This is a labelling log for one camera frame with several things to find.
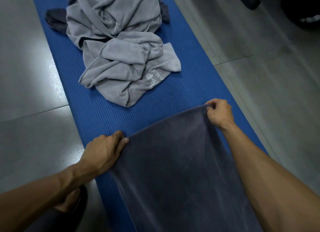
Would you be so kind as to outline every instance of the person's right arm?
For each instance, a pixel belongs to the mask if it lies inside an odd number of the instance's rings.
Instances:
[[[320,198],[259,149],[235,124],[226,100],[206,104],[229,144],[247,197],[265,231],[320,231]]]

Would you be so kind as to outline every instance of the person's leg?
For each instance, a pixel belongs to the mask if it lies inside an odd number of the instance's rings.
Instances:
[[[65,200],[46,211],[25,232],[73,232],[81,221],[87,204],[85,186],[75,189]]]

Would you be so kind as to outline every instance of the dark purple fabric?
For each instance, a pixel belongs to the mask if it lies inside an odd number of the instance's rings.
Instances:
[[[138,232],[262,231],[206,107],[133,134],[110,171]]]

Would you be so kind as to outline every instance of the bare foot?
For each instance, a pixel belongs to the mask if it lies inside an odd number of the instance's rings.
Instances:
[[[72,191],[63,203],[58,204],[54,209],[59,210],[64,213],[72,212],[77,202],[79,201],[80,189],[77,188]]]

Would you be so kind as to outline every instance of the ribbed blue mat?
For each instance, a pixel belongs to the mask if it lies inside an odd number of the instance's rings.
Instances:
[[[163,1],[169,6],[171,24],[163,24],[157,34],[164,43],[172,44],[181,61],[182,71],[171,73],[161,84],[146,92],[136,105],[127,109],[108,102],[97,90],[78,84],[85,69],[82,52],[66,36],[52,31],[44,19],[47,9],[65,8],[67,0],[34,0],[83,145],[86,146],[94,137],[112,134],[116,130],[122,130],[129,136],[165,117],[212,98],[221,98],[232,105],[239,127],[265,151],[175,2]],[[103,174],[96,181],[113,230],[135,231],[110,175]]]

